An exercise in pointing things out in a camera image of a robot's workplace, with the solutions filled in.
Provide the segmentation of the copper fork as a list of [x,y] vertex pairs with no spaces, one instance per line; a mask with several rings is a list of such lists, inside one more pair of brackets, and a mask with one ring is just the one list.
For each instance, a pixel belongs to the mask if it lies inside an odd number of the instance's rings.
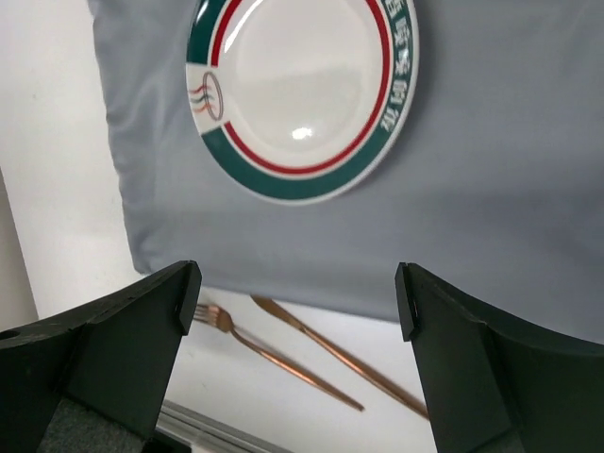
[[332,384],[319,377],[311,370],[269,348],[245,338],[234,324],[230,314],[217,305],[198,304],[195,308],[194,321],[214,327],[225,334],[231,335],[237,342],[263,357],[273,365],[304,381],[311,387],[344,403],[355,411],[364,411],[364,406],[353,397],[339,390]]

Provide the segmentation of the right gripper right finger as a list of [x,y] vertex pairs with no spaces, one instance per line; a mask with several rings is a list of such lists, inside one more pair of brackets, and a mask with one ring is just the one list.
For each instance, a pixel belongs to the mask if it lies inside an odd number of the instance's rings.
[[400,263],[394,280],[438,451],[602,451],[602,345],[493,307],[415,263]]

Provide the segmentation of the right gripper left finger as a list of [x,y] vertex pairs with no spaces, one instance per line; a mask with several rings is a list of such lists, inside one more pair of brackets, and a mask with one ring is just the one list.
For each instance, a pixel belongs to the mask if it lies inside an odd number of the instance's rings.
[[4,452],[141,452],[153,437],[202,276],[182,260],[1,333]]

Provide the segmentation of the grey cloth placemat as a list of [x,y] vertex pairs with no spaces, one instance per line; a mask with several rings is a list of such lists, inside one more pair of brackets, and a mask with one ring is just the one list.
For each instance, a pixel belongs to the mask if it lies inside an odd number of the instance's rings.
[[193,125],[194,1],[92,1],[135,269],[195,260],[211,287],[398,318],[415,262],[502,310],[603,339],[603,5],[420,1],[400,139],[352,191],[283,206],[232,181]]

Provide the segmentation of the copper knife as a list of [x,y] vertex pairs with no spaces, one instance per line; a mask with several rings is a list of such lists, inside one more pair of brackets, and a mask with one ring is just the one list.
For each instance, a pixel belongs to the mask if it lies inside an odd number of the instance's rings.
[[383,393],[387,394],[392,399],[423,417],[425,420],[429,420],[428,409],[419,398],[415,397],[413,394],[380,373],[376,368],[335,344],[312,327],[308,326],[289,311],[282,308],[273,299],[259,295],[251,295],[251,299],[264,311],[268,312],[272,316],[283,321],[319,344],[334,358],[380,389]]

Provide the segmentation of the white plate green red rim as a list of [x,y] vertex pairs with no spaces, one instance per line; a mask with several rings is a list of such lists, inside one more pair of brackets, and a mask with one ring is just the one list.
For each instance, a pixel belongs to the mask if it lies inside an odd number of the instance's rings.
[[411,1],[201,1],[185,75],[213,159],[254,195],[318,203],[362,182],[411,108]]

